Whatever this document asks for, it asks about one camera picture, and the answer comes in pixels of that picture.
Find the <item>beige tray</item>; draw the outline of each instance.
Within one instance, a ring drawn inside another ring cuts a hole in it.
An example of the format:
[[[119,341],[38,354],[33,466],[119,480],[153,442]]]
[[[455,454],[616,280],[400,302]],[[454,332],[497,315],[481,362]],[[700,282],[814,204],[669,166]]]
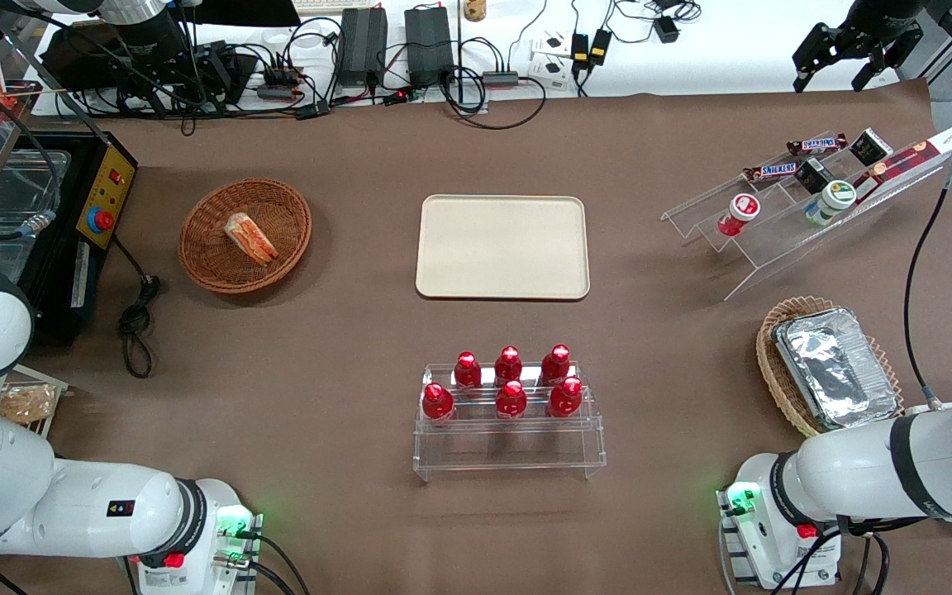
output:
[[[584,298],[583,204],[570,196],[429,196],[416,290],[427,298]]]

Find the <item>brown paper tablecloth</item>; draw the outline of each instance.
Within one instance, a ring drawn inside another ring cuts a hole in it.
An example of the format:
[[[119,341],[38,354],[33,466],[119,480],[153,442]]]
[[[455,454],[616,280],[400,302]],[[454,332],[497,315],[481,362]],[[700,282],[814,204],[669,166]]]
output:
[[[492,104],[487,118],[531,107]],[[759,376],[759,322],[793,295],[853,308],[918,403],[902,288],[942,178],[729,302],[745,274],[735,254],[683,245],[659,217],[786,140],[868,126],[895,146],[932,135],[926,88],[563,99],[508,132],[461,126],[442,105],[201,123],[192,139],[173,124],[111,121],[142,164],[120,237],[167,283],[152,305],[155,376],[122,368],[114,324],[137,282],[113,253],[95,324],[67,353],[27,362],[79,388],[61,403],[53,444],[73,459],[224,479],[267,513],[267,534],[315,595],[725,593],[714,489],[748,456],[801,443]],[[188,281],[175,241],[201,196],[248,176],[298,188],[313,237],[279,287],[224,300]],[[592,291],[581,302],[423,300],[413,274],[431,193],[578,197]],[[923,372],[952,400],[952,196],[918,269],[914,313]],[[589,482],[506,472],[423,485],[411,455],[424,364],[461,350],[490,360],[506,343],[537,359],[558,342],[592,380],[607,468]],[[952,593],[952,526],[926,522],[887,540],[888,594]],[[850,592],[861,545],[845,550],[842,583],[824,592]],[[112,561],[0,565],[31,594],[127,593]]]

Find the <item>small jar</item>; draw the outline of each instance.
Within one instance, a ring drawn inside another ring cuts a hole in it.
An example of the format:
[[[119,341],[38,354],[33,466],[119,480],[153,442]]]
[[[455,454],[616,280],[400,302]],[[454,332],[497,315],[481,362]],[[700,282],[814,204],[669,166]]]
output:
[[[857,197],[858,193],[850,182],[832,180],[821,191],[821,196],[807,207],[807,220],[816,226],[827,226],[832,217],[843,213],[847,207],[854,204]]]
[[[465,0],[465,20],[480,22],[487,18],[487,0]]]
[[[738,193],[730,200],[730,211],[718,220],[718,230],[722,235],[733,237],[759,215],[759,199],[750,193]]]

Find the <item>round wicker basket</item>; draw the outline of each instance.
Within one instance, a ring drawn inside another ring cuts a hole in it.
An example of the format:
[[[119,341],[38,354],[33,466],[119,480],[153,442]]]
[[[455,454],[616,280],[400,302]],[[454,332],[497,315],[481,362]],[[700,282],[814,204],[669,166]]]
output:
[[[260,264],[226,236],[223,226],[245,212],[267,235],[279,257]],[[249,178],[209,193],[189,212],[178,234],[178,260],[197,285],[214,293],[249,293],[281,281],[311,239],[311,212],[295,189]]]
[[[807,315],[834,308],[835,305],[828,300],[820,297],[791,297],[788,300],[780,302],[774,306],[770,313],[763,320],[763,326],[759,328],[759,335],[755,339],[755,353],[759,357],[759,369],[763,372],[763,378],[770,387],[770,394],[773,395],[774,402],[778,404],[778,409],[785,414],[791,425],[795,426],[804,436],[817,436],[828,431],[823,428],[821,423],[817,422],[810,413],[806,399],[800,393],[793,379],[793,374],[789,372],[785,361],[778,352],[778,347],[774,345],[774,327],[781,321],[797,319]],[[898,379],[895,378],[895,372],[888,363],[888,357],[883,353],[880,346],[872,336],[865,336],[869,340],[869,346],[873,347],[873,353],[876,354],[883,370],[888,374],[891,385],[895,388],[895,394],[898,395],[899,403],[902,403],[902,393],[898,389]],[[899,404],[896,416],[902,415],[902,404]]]

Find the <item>red bottle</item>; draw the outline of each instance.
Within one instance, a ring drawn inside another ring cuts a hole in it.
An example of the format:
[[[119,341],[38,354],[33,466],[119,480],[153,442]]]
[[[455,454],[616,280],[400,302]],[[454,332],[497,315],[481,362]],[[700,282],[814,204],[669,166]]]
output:
[[[541,387],[556,387],[568,376],[571,368],[571,351],[567,345],[558,345],[543,358],[543,373],[539,377]]]
[[[524,385],[518,380],[507,382],[505,387],[498,391],[494,406],[498,409],[499,419],[524,417],[524,410],[528,409],[528,395],[524,392]]]
[[[447,419],[454,415],[454,395],[439,382],[430,382],[424,388],[421,410],[430,419]]]
[[[522,369],[524,369],[524,363],[521,362],[521,353],[516,350],[516,347],[509,345],[502,350],[502,354],[494,362],[495,387],[505,387],[506,382],[521,379]]]
[[[454,365],[454,386],[458,388],[480,388],[479,363],[476,355],[462,351],[458,363]]]
[[[553,388],[548,402],[545,402],[547,417],[569,417],[583,404],[583,381],[577,376],[569,376]]]

